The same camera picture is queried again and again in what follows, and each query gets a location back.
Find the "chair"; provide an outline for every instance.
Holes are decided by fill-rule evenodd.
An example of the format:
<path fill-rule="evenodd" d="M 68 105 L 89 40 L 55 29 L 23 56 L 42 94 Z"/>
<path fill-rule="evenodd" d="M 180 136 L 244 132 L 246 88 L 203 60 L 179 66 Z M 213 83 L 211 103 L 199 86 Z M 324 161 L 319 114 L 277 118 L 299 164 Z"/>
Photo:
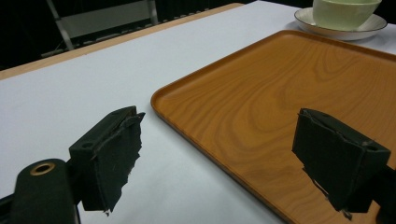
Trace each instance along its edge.
<path fill-rule="evenodd" d="M 158 24 L 155 0 L 137 1 L 66 17 L 59 16 L 52 0 L 47 0 L 47 4 L 69 50 L 76 46 L 72 42 L 75 37 L 148 19 L 152 25 Z"/>

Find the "teacup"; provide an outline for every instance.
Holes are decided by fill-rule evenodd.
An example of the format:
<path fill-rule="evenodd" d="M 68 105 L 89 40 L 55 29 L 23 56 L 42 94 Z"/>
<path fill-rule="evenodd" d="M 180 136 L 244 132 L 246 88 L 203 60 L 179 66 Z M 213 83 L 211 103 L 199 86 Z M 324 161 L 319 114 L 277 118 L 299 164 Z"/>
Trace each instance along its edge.
<path fill-rule="evenodd" d="M 313 18 L 317 26 L 353 31 L 374 13 L 381 0 L 314 0 Z"/>

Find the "metal ring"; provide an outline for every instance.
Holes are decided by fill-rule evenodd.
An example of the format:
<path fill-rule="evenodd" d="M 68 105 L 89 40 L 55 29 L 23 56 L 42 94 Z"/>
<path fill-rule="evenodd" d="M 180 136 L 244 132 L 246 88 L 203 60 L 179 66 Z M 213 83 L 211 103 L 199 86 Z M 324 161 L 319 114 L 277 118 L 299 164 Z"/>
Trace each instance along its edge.
<path fill-rule="evenodd" d="M 55 168 L 55 163 L 53 162 L 42 162 L 35 166 L 31 171 L 30 175 L 44 175 Z"/>

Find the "orange tray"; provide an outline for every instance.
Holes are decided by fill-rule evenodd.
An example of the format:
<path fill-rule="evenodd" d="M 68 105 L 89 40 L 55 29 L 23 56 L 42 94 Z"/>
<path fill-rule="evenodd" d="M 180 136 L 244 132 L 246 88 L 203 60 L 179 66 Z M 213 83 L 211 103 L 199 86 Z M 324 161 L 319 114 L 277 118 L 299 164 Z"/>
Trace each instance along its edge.
<path fill-rule="evenodd" d="M 350 223 L 291 152 L 297 113 L 322 111 L 396 148 L 396 56 L 282 31 L 161 88 L 151 105 L 288 222 Z M 373 203 L 352 221 L 375 223 L 377 212 Z"/>

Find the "white saucer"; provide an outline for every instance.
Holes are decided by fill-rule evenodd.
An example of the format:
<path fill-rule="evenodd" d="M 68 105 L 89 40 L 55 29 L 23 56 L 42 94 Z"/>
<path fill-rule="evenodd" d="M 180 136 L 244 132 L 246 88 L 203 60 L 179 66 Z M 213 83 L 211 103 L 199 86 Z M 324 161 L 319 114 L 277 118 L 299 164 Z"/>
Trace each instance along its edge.
<path fill-rule="evenodd" d="M 312 17 L 312 7 L 299 9 L 294 13 L 298 26 L 313 34 L 324 35 L 339 40 L 358 40 L 376 35 L 384 29 L 388 23 L 377 15 L 372 15 L 363 25 L 354 31 L 338 31 L 318 27 Z"/>

